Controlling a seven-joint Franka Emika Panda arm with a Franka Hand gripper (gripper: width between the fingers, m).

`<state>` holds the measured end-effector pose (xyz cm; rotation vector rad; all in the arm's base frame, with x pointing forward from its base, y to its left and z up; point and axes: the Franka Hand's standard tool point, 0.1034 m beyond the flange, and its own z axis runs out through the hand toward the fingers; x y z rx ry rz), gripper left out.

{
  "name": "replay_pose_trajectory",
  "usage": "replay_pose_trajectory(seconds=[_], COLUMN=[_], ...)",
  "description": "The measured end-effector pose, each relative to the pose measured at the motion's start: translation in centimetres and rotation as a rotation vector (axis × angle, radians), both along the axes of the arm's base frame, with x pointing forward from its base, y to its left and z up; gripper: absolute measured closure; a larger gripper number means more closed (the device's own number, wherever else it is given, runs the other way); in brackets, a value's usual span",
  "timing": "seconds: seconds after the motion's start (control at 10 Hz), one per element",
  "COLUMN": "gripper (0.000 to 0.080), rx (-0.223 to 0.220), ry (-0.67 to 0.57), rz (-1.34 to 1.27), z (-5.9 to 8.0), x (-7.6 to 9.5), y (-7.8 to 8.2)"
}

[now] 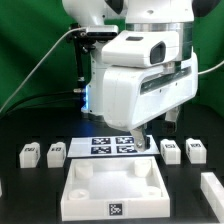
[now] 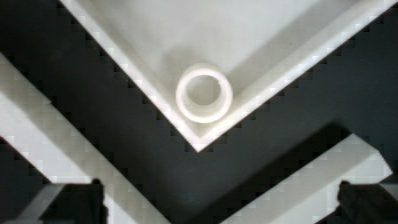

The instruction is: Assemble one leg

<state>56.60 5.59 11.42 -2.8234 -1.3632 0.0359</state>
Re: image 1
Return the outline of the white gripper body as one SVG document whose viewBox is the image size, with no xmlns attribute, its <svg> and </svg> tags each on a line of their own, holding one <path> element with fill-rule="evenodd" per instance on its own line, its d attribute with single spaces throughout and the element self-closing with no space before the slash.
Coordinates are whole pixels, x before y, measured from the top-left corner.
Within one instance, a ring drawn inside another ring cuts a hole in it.
<svg viewBox="0 0 224 224">
<path fill-rule="evenodd" d="M 163 66 L 147 69 L 109 67 L 103 78 L 103 117 L 112 128 L 130 131 L 192 99 L 198 87 L 195 53 L 181 70 L 163 75 Z"/>
</svg>

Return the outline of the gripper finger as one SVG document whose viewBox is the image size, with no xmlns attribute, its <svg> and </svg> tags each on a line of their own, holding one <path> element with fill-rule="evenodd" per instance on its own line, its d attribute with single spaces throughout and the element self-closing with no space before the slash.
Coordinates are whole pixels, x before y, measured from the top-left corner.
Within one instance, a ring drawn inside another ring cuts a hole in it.
<svg viewBox="0 0 224 224">
<path fill-rule="evenodd" d="M 146 135 L 145 127 L 139 126 L 133 130 L 134 144 L 138 151 L 150 148 L 150 138 Z"/>
<path fill-rule="evenodd" d="M 177 130 L 177 122 L 180 111 L 180 107 L 174 107 L 166 113 L 165 124 L 168 132 L 175 132 Z"/>
</svg>

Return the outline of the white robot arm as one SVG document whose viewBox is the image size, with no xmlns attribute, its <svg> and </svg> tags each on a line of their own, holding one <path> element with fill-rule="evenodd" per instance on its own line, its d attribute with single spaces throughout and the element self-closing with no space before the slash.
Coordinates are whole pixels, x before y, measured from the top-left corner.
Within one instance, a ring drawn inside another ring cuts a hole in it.
<svg viewBox="0 0 224 224">
<path fill-rule="evenodd" d="M 80 27 L 73 37 L 91 55 L 84 112 L 150 147 L 145 125 L 165 115 L 176 125 L 181 104 L 195 97 L 198 60 L 193 22 L 221 0 L 62 0 Z"/>
</svg>

